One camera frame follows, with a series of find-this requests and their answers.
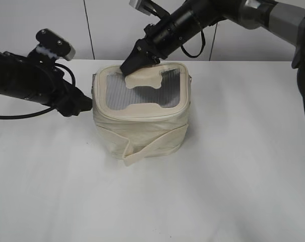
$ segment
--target beige bag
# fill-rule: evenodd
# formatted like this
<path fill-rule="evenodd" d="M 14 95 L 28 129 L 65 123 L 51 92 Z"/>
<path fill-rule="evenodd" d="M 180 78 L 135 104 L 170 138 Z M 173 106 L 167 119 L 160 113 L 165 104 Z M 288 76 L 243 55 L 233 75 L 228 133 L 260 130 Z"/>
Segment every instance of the beige bag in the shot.
<path fill-rule="evenodd" d="M 188 127 L 190 90 L 187 68 L 179 63 L 144 68 L 126 78 L 119 66 L 96 74 L 94 121 L 110 153 L 129 166 L 177 151 Z"/>

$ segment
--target mesh panel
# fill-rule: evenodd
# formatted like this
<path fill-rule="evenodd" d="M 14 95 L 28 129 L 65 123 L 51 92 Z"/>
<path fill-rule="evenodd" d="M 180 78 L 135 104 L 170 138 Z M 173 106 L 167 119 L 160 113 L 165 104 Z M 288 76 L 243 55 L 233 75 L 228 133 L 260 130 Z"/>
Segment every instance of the mesh panel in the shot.
<path fill-rule="evenodd" d="M 157 103 L 162 108 L 176 107 L 180 102 L 180 69 L 161 73 L 161 88 L 135 87 L 128 89 L 121 73 L 107 75 L 106 105 L 123 110 L 131 104 Z"/>

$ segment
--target table surface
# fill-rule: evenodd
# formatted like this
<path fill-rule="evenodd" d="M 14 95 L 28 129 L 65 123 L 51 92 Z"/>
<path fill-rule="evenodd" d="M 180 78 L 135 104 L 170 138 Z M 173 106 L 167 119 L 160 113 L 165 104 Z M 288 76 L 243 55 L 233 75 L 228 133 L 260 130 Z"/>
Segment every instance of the table surface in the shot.
<path fill-rule="evenodd" d="M 87 95 L 92 74 L 115 64 L 67 63 Z M 304 242 L 305 119 L 291 63 L 184 64 L 190 127 L 167 157 L 125 167 L 91 112 L 0 120 L 0 242 Z M 0 96 L 0 114 L 41 109 Z"/>

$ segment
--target white wall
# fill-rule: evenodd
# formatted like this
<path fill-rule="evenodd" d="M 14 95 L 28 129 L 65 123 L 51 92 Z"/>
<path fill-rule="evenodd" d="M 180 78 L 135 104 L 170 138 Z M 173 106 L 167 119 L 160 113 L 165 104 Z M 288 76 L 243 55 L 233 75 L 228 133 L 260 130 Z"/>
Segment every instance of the white wall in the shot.
<path fill-rule="evenodd" d="M 155 0 L 170 13 L 183 4 L 183 0 Z M 97 59 L 125 59 L 135 42 L 145 36 L 144 28 L 159 19 L 147 16 L 129 6 L 129 0 L 86 0 L 90 29 Z M 215 27 L 205 29 L 207 47 L 197 60 L 208 61 Z M 185 44 L 191 54 L 200 52 L 201 36 L 197 35 Z M 179 49 L 168 60 L 189 60 Z"/>
<path fill-rule="evenodd" d="M 28 54 L 42 28 L 68 40 L 77 50 L 76 57 L 92 57 L 82 0 L 0 0 L 1 52 Z"/>
<path fill-rule="evenodd" d="M 280 0 L 305 8 L 305 0 Z M 247 30 L 231 21 L 218 25 L 213 61 L 291 61 L 295 47 L 263 28 Z"/>
<path fill-rule="evenodd" d="M 144 27 L 157 23 L 129 6 L 129 0 L 85 0 L 97 59 L 124 59 L 135 41 L 144 37 Z M 169 12 L 184 0 L 155 0 Z M 281 0 L 305 8 L 305 0 Z M 50 28 L 76 49 L 76 58 L 93 58 L 83 0 L 0 0 L 0 51 L 27 54 L 36 44 L 35 34 Z M 214 27 L 205 30 L 207 47 L 198 60 L 208 60 Z M 196 36 L 185 47 L 199 52 L 201 38 Z M 264 29 L 246 30 L 230 21 L 217 29 L 212 60 L 216 61 L 290 61 L 294 47 Z M 169 60 L 187 60 L 181 50 Z"/>

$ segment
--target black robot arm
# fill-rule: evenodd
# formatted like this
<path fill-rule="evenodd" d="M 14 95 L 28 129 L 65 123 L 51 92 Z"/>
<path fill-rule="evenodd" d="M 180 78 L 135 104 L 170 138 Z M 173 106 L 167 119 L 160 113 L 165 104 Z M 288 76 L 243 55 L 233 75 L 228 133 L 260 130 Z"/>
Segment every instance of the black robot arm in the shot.
<path fill-rule="evenodd" d="M 0 116 L 0 119 L 33 117 L 54 109 L 65 117 L 90 111 L 92 100 L 76 87 L 72 71 L 55 63 L 60 57 L 71 60 L 75 50 L 48 29 L 39 31 L 36 38 L 40 44 L 28 57 L 9 52 L 0 53 L 0 94 L 37 102 L 50 108 L 29 115 Z M 71 75 L 71 84 L 64 80 L 65 73 L 61 69 Z"/>
<path fill-rule="evenodd" d="M 162 15 L 161 7 L 151 3 L 130 1 L 135 9 L 161 20 L 144 29 L 145 37 L 121 66 L 125 76 L 160 63 L 205 27 L 228 19 L 247 29 L 263 27 L 296 47 L 292 67 L 298 69 L 305 110 L 305 9 L 273 0 L 186 0 L 173 14 Z"/>

